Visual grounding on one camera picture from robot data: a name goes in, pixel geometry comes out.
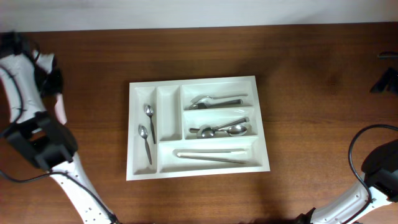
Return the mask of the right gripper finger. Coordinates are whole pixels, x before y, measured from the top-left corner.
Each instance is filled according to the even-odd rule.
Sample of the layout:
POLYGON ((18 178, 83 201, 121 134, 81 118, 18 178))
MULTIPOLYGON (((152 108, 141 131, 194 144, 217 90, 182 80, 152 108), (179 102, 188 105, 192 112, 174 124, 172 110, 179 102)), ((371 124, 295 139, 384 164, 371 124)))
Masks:
POLYGON ((386 79, 387 79, 387 91, 397 94, 398 88, 397 88, 397 71, 388 71, 386 73, 386 79))
POLYGON ((386 87, 386 85, 387 85, 387 79, 386 79, 386 73, 388 72, 388 71, 395 71, 395 69, 394 68, 388 68, 384 73, 383 73, 383 75, 381 76, 381 78, 373 85, 373 87, 370 89, 370 92, 371 93, 381 93, 381 92, 383 92, 384 90, 386 90, 387 91, 387 87, 386 87))

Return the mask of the white plastic knife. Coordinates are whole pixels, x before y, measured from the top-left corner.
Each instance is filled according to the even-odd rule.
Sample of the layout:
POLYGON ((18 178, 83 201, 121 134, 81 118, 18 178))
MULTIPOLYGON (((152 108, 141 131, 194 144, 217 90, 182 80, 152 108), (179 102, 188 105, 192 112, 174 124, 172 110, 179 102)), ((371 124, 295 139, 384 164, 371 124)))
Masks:
POLYGON ((58 121, 62 125, 65 125, 67 123, 67 116, 66 116, 66 112, 65 112, 63 95, 61 93, 57 93, 55 95, 55 97, 56 97, 55 115, 56 115, 58 121))

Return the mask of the small steel teaspoon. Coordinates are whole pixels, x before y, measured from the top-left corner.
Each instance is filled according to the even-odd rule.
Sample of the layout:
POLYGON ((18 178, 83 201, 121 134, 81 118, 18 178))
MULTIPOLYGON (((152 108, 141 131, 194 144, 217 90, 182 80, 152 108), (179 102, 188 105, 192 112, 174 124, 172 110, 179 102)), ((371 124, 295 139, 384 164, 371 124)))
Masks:
POLYGON ((151 105, 145 105, 144 112, 150 119, 150 130, 152 133, 152 139, 153 139, 153 143, 156 144, 155 128, 154 128, 154 122, 152 119, 152 117, 154 115, 154 109, 151 107, 151 105))
POLYGON ((148 131, 145 126, 140 124, 138 126, 138 132, 139 132, 140 137, 144 140, 144 146, 146 149, 147 158, 148 158, 149 164, 152 165, 152 155, 151 155, 149 143, 147 141, 148 131))

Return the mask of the steel fork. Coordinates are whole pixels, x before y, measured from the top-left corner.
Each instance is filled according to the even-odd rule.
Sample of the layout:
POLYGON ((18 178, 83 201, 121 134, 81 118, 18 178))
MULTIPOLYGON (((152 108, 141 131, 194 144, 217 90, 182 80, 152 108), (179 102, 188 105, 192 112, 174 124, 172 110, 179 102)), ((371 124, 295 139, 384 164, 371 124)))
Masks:
POLYGON ((241 105, 242 103, 243 103, 242 99, 224 101, 221 103, 196 103, 194 105, 189 106, 188 110, 203 110, 203 109, 216 108, 220 106, 241 105))
POLYGON ((207 100, 207 99, 210 99, 210 100, 219 100, 219 99, 234 98, 234 97, 239 97, 239 96, 245 97, 245 96, 248 96, 248 94, 243 93, 243 94, 225 95, 225 96, 197 96, 196 98, 194 98, 194 99, 191 101, 191 103, 192 103, 192 104, 195 104, 195 103, 199 103, 199 102, 201 102, 201 101, 203 101, 203 100, 207 100))

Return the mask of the steel tablespoon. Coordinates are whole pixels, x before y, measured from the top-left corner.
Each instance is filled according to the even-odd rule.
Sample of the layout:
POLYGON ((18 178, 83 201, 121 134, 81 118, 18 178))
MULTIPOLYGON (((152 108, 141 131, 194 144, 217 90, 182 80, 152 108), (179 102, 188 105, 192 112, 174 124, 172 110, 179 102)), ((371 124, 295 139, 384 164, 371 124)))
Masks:
POLYGON ((243 123, 247 122, 249 122, 249 118, 243 117, 221 126, 204 126, 197 131, 197 138, 213 138, 218 132, 226 133, 232 137, 243 136, 248 131, 247 127, 245 127, 243 123))
POLYGON ((229 136, 236 137, 236 136, 243 136, 248 131, 247 127, 237 124, 223 129, 214 129, 214 128, 204 128, 204 129, 197 129, 197 128, 190 128, 190 133, 195 133, 198 138, 212 138, 215 137, 217 133, 226 133, 229 136))

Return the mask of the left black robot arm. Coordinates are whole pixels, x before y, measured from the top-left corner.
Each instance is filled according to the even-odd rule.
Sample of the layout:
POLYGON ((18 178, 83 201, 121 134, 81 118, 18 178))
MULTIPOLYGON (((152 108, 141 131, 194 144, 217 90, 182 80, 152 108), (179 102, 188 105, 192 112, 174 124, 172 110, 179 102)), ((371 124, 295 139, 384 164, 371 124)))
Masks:
POLYGON ((65 192, 84 223, 118 223, 85 174, 78 144, 65 126, 63 76, 54 54, 17 32, 1 34, 1 83, 10 109, 3 137, 65 192))

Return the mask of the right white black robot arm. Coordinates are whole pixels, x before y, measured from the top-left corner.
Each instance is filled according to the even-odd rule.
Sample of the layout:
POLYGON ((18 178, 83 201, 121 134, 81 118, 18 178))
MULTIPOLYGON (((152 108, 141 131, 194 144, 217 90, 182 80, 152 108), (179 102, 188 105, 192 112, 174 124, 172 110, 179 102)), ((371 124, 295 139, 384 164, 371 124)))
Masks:
POLYGON ((397 140, 376 147, 369 153, 358 172, 353 164, 354 144, 366 131, 397 127, 388 124, 373 124, 358 131, 348 148, 349 167, 356 177, 355 184, 335 201, 322 208, 313 208, 300 214, 294 223, 339 223, 351 224, 369 212, 397 202, 397 140))

